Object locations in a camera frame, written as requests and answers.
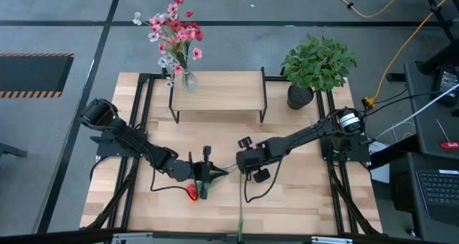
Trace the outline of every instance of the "concrete floor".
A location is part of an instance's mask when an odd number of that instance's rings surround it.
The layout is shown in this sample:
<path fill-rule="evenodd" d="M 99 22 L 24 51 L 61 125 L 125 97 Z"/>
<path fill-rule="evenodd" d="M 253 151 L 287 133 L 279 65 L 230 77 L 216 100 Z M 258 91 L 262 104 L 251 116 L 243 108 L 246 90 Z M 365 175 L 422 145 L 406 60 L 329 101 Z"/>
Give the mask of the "concrete floor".
<path fill-rule="evenodd" d="M 119 0 L 114 20 L 129 22 L 135 11 L 145 19 L 163 12 L 171 0 Z M 388 0 L 349 0 L 365 14 L 381 9 Z M 105 21 L 112 0 L 0 0 L 0 22 L 4 20 Z M 185 0 L 184 8 L 195 12 L 197 21 L 303 21 L 368 22 L 337 0 Z M 421 21 L 429 12 L 427 0 L 398 0 L 372 21 Z M 447 19 L 457 16 L 451 3 L 445 5 Z M 206 38 L 197 43 L 204 58 L 193 70 L 254 70 L 265 67 L 268 75 L 280 72 L 287 50 L 306 34 L 323 35 L 346 43 L 355 51 L 358 67 L 349 76 L 354 103 L 373 95 L 380 76 L 412 27 L 202 27 Z M 13 27 L 0 26 L 0 52 L 73 52 L 75 61 L 64 93 L 58 99 L 0 99 L 0 142 L 29 152 L 27 159 L 0 159 L 0 235 L 34 231 L 45 193 L 57 165 L 65 136 L 83 91 L 103 28 L 99 26 Z M 111 27 L 100 59 L 90 98 L 111 99 L 119 72 L 159 72 L 158 51 L 146 35 L 148 27 Z M 394 63 L 392 72 L 402 72 L 404 62 L 424 60 L 448 44 L 438 28 L 424 28 Z M 381 99 L 403 90 L 402 83 L 384 83 Z M 411 114 L 409 103 L 393 105 L 368 120 L 367 131 L 376 136 Z M 398 137 L 413 132 L 399 130 Z M 96 145 L 81 128 L 49 231 L 75 230 L 80 223 L 89 186 L 89 171 Z M 393 143 L 387 134 L 380 138 Z M 375 187 L 384 232 L 407 237 L 407 215 L 394 211 L 385 198 L 384 186 Z"/>

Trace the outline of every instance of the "black desk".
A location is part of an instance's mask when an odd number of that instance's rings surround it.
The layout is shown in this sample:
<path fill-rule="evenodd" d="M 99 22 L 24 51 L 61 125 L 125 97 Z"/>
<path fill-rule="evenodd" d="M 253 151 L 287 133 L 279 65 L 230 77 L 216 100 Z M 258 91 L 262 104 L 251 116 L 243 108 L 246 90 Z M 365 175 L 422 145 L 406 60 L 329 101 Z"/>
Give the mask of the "black desk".
<path fill-rule="evenodd" d="M 403 159 L 396 160 L 391 163 L 390 175 L 391 182 L 395 183 L 394 178 L 398 175 L 407 175 L 410 180 L 412 196 L 412 209 L 406 207 L 405 212 L 411 212 L 414 218 L 415 228 L 420 234 L 420 237 L 426 241 L 440 243 L 458 243 L 459 242 L 459 227 L 448 225 L 436 220 L 431 220 L 427 216 L 420 187 L 417 184 L 416 169 L 456 169 L 459 170 L 459 161 L 455 159 L 445 159 L 424 154 L 407 153 Z"/>
<path fill-rule="evenodd" d="M 405 63 L 404 73 L 407 78 L 410 95 L 432 91 L 434 77 L 423 75 L 417 69 L 415 63 Z M 413 113 L 427 105 L 430 101 L 428 95 L 412 98 L 411 106 Z M 437 123 L 438 119 L 451 141 L 459 141 L 459 118 L 451 115 L 451 112 L 456 108 L 459 108 L 459 105 L 448 108 L 441 104 L 434 103 L 419 115 L 415 116 L 417 140 L 419 141 L 420 151 L 423 154 L 459 159 L 459 150 L 444 150 L 440 148 L 440 143 L 446 142 L 446 139 Z"/>

